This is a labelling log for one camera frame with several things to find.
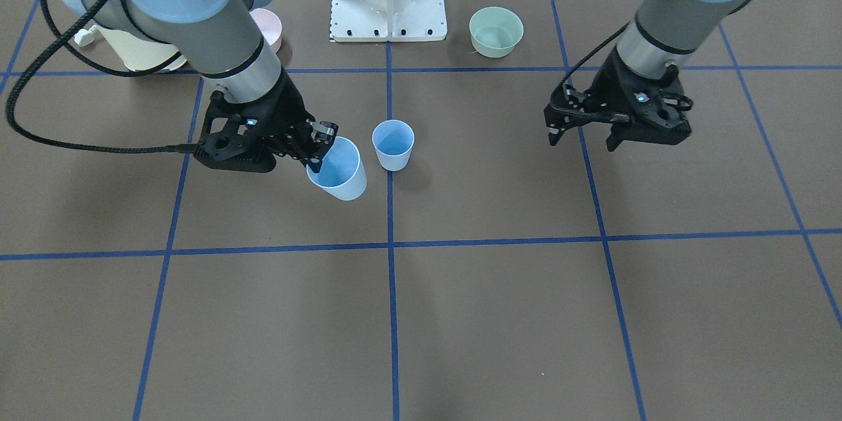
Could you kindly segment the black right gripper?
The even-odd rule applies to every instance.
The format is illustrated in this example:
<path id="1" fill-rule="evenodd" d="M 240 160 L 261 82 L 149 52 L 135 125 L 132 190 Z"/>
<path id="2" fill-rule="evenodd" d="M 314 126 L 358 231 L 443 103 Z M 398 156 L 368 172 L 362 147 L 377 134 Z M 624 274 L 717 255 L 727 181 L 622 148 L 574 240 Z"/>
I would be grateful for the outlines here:
<path id="1" fill-rule="evenodd" d="M 193 158 L 211 169 L 268 173 L 277 157 L 291 157 L 318 174 L 339 135 L 337 124 L 307 112 L 286 70 L 254 101 L 233 103 L 222 91 L 210 96 Z"/>

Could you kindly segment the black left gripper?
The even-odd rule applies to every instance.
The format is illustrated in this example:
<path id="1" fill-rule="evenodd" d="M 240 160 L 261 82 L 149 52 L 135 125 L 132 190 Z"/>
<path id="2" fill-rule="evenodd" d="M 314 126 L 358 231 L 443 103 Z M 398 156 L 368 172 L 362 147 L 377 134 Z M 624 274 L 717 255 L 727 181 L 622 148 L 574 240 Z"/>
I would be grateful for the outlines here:
<path id="1" fill-rule="evenodd" d="M 633 72 L 611 51 L 587 90 L 578 91 L 565 80 L 553 91 L 544 109 L 547 138 L 555 147 L 572 128 L 601 122 L 611 126 L 608 152 L 625 141 L 677 145 L 691 136 L 687 113 L 693 105 L 676 66 L 653 80 Z"/>

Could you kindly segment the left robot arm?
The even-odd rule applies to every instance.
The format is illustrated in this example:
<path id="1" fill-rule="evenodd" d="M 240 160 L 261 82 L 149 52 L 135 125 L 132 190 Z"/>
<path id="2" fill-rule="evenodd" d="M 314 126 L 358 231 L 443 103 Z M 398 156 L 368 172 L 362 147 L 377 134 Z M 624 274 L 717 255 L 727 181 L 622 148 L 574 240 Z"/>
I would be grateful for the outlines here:
<path id="1" fill-rule="evenodd" d="M 592 122 L 610 125 L 608 151 L 623 142 L 677 145 L 692 133 L 693 100 L 681 68 L 723 19 L 754 0 L 643 0 L 604 45 L 612 49 L 591 86 L 578 91 L 567 76 L 545 107 L 549 144 Z"/>

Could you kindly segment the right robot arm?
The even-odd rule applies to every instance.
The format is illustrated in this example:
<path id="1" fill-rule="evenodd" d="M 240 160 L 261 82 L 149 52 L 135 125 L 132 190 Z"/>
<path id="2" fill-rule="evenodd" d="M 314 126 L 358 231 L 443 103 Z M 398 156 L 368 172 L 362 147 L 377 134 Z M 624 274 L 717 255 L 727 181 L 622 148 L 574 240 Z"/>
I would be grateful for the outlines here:
<path id="1" fill-rule="evenodd" d="M 84 14 L 96 0 L 61 0 Z M 337 125 L 318 122 L 251 11 L 271 0 L 108 0 L 94 22 L 174 46 L 216 90 L 195 145 L 203 165 L 265 173 L 278 157 L 319 172 Z"/>

